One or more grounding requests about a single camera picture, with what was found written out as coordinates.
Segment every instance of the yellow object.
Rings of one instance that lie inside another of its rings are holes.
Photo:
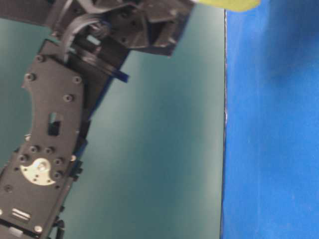
[[[198,2],[232,11],[247,11],[260,4],[260,0],[198,0]]]

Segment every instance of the green wall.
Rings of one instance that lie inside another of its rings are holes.
[[[49,31],[0,20],[0,163],[22,142],[23,75]],[[171,58],[136,53],[96,112],[66,239],[217,239],[224,125],[224,11],[198,6]]]

